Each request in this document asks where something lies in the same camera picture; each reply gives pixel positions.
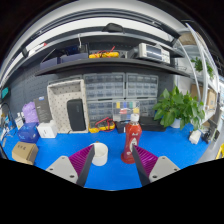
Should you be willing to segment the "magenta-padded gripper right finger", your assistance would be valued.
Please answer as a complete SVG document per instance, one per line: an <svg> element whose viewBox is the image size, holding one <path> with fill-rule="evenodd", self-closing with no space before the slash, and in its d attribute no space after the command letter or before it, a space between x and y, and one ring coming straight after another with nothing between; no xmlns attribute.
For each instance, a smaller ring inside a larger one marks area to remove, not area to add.
<svg viewBox="0 0 224 224"><path fill-rule="evenodd" d="M168 157L157 157L136 145L133 146L132 155L142 186L146 186L180 170Z"/></svg>

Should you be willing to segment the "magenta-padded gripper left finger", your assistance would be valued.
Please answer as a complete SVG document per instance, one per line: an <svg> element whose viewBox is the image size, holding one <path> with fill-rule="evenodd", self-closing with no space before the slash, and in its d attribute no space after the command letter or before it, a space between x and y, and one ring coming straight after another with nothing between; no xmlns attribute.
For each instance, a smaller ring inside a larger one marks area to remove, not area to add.
<svg viewBox="0 0 224 224"><path fill-rule="evenodd" d="M47 168L47 171L83 187L94 155L94 146L90 145L69 157L60 156Z"/></svg>

